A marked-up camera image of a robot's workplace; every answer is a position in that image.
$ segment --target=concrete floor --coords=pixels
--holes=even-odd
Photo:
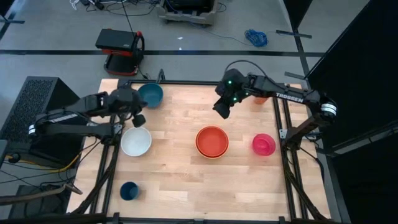
[[[227,6],[225,12],[217,14],[213,26],[206,28],[218,35],[234,37],[249,43],[244,31],[255,29],[266,32],[269,44],[257,48],[240,44],[205,32],[188,23],[160,20],[155,10],[148,16],[130,17],[133,30],[140,30],[146,39],[146,50],[258,50],[297,52],[294,38],[277,35],[272,31],[291,30],[285,19],[285,9],[279,0],[220,0]],[[299,31],[313,35],[302,39],[306,52],[326,52],[344,31],[368,0],[317,0],[312,2]],[[148,4],[128,5],[127,13],[149,12]],[[106,11],[86,12],[77,5],[73,10],[67,0],[16,0],[11,10],[16,10],[15,19],[26,23],[11,24],[0,39],[1,50],[96,50],[95,41],[103,28],[129,31],[124,16]],[[6,119],[14,100],[27,76],[60,77],[76,94],[85,96],[98,91],[102,78],[118,78],[103,70],[105,55],[8,55],[0,54],[0,125]],[[233,60],[246,59],[256,62],[277,82],[300,83],[300,80],[285,77],[284,72],[304,75],[299,57],[238,56],[238,55],[147,55],[141,64],[144,72],[153,77],[161,68],[169,80],[218,81],[223,70]],[[307,57],[310,69],[319,60]],[[259,71],[250,65],[237,64],[243,73]],[[34,170],[15,169],[3,166],[2,170],[18,177],[40,174]],[[11,180],[3,173],[1,180]],[[31,184],[58,179],[56,175],[29,179]],[[332,218],[339,220],[333,189],[327,183],[326,194]],[[16,193],[23,182],[0,185],[1,195]],[[0,218],[7,218],[10,206],[0,207]]]

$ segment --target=pink bowl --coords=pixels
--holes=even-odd
[[[258,134],[253,139],[253,151],[260,156],[270,156],[275,152],[275,141],[268,134]]]

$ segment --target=wooden tabletop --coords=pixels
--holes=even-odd
[[[116,79],[104,79],[99,91],[111,93],[117,83]],[[144,127],[152,135],[149,151],[141,157],[130,157],[120,148],[108,216],[120,212],[121,217],[134,218],[278,220],[284,216],[289,219],[272,100],[256,105],[250,97],[236,104],[230,117],[223,119],[212,110],[219,98],[214,86],[162,85],[162,88],[164,100],[160,107],[144,108],[142,112],[147,121]],[[289,103],[289,107],[294,126],[308,118],[304,105]],[[108,122],[109,118],[93,120]],[[229,137],[229,148],[219,159],[204,158],[195,147],[195,137],[205,126],[218,126]],[[133,128],[132,123],[127,121],[124,132],[129,128]],[[277,148],[273,155],[262,157],[252,151],[252,139],[259,133],[275,139]],[[93,141],[88,138],[85,146]],[[317,156],[312,143],[303,141],[302,147]],[[71,195],[68,212],[76,209],[94,187],[101,151],[102,146],[98,146],[80,164],[75,185],[84,194]],[[330,217],[318,164],[301,151],[298,159],[306,193],[319,211]],[[124,201],[120,197],[120,187],[128,181],[141,189],[137,200]],[[102,208],[104,188],[105,185],[97,212]],[[298,197],[294,194],[299,217]]]

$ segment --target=black box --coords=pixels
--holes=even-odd
[[[127,31],[102,29],[95,43],[95,47],[99,49],[132,52],[136,35],[136,33]]]
[[[79,99],[59,78],[27,77],[0,131],[0,139],[8,141],[7,153],[18,152],[21,159],[41,166],[61,168],[68,165],[80,152],[84,137],[57,135],[32,142],[28,130],[36,115],[74,104]],[[63,122],[86,123],[80,117]]]

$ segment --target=dark blue cup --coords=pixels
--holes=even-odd
[[[139,187],[134,182],[126,182],[120,188],[120,196],[123,200],[133,200],[139,195]]]
[[[163,69],[160,69],[156,83],[146,83],[138,89],[141,98],[148,103],[148,108],[158,107],[163,100],[163,89],[159,85],[161,79],[165,79]]]

